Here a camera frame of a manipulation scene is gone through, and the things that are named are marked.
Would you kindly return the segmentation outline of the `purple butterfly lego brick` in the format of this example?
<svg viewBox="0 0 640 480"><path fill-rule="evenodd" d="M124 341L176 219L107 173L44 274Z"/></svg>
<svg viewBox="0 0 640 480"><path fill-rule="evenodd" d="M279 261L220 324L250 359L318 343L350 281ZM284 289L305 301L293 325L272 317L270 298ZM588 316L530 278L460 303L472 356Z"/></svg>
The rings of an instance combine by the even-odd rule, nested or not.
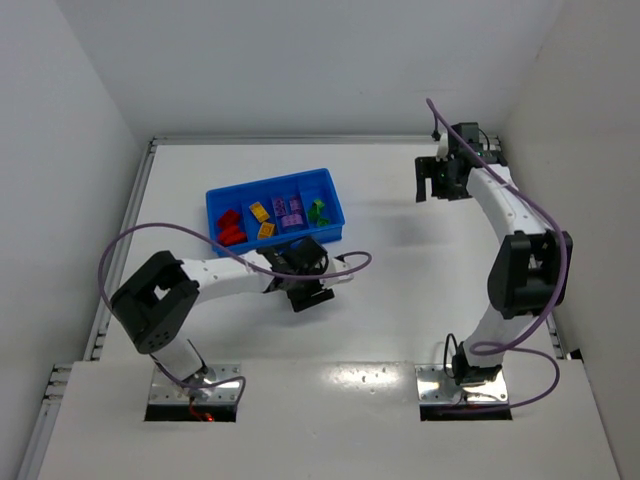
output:
<svg viewBox="0 0 640 480"><path fill-rule="evenodd" d="M283 197L272 197L272 207L277 218L287 214L286 203Z"/></svg>

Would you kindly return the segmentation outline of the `plain purple rounded lego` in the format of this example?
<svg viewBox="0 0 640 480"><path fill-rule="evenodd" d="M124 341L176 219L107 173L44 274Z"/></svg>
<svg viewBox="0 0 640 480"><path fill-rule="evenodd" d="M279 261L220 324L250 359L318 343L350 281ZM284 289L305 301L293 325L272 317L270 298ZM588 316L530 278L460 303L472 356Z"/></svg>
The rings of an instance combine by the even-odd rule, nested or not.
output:
<svg viewBox="0 0 640 480"><path fill-rule="evenodd" d="M305 227L305 220L301 214L293 213L281 217L281 226L285 231L297 231Z"/></svg>

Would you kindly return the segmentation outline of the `small green lego brick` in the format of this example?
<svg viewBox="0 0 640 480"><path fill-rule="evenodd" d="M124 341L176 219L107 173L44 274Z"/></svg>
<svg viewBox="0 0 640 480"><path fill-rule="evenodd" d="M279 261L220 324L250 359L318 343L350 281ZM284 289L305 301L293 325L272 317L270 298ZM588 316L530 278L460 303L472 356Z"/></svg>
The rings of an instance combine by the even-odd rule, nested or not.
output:
<svg viewBox="0 0 640 480"><path fill-rule="evenodd" d="M321 199L319 198L314 199L308 212L309 217L313 221L315 221L317 218L320 218L324 210L324 207L325 207L325 203Z"/></svg>

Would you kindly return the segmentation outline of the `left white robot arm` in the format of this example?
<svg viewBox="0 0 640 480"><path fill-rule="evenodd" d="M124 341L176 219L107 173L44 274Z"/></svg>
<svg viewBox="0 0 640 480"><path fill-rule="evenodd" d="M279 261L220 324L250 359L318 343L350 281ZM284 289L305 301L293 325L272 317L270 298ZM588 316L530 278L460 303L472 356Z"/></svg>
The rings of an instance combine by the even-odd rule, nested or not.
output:
<svg viewBox="0 0 640 480"><path fill-rule="evenodd" d="M194 306L237 294L286 293L295 312L334 297L332 277L347 264L331 258L313 238L284 248L263 247L241 255L213 260L177 259L160 251L145 262L111 297L115 317L138 353L150 356L176 385L190 390L212 387L208 367L181 333Z"/></svg>

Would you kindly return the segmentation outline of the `yellow butterfly lego brick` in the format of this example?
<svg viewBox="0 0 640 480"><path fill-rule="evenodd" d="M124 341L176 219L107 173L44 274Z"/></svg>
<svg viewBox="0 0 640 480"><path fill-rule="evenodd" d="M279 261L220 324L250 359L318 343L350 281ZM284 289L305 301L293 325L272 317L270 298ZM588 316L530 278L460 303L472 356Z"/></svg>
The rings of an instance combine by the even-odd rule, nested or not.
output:
<svg viewBox="0 0 640 480"><path fill-rule="evenodd" d="M276 233L277 233L276 224L265 221L260 225L260 228L257 232L257 239L265 240L268 238L272 238Z"/></svg>

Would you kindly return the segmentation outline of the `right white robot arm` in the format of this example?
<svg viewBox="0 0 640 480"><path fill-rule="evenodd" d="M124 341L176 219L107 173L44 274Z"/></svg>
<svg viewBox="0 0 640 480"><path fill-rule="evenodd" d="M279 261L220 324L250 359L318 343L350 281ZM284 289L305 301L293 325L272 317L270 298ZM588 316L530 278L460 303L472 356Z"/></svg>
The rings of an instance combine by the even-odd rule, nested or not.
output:
<svg viewBox="0 0 640 480"><path fill-rule="evenodd" d="M417 202L473 199L500 242L487 279L487 310L451 360L457 384L483 384L500 372L504 347L563 301L573 241L522 198L502 152L477 123L457 123L432 137L437 154L414 161Z"/></svg>

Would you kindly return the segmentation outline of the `yellow lego plate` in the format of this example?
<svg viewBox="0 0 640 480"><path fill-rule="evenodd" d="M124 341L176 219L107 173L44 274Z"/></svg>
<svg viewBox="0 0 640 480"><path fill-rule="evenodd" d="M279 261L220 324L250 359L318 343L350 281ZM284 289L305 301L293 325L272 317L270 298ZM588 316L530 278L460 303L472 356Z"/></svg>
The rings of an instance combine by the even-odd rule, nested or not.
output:
<svg viewBox="0 0 640 480"><path fill-rule="evenodd" d="M266 222L270 219L270 214L260 202L250 204L249 210L259 223Z"/></svg>

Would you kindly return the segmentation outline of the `small red lego brick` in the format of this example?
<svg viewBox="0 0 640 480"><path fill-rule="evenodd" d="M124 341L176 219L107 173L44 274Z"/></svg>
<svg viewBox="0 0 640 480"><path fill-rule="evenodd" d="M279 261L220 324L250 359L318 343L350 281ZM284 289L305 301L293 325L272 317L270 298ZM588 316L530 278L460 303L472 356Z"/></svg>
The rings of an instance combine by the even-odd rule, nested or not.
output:
<svg viewBox="0 0 640 480"><path fill-rule="evenodd" d="M216 226L220 230L225 230L231 226L237 225L241 220L241 215L234 209L226 210L216 221Z"/></svg>

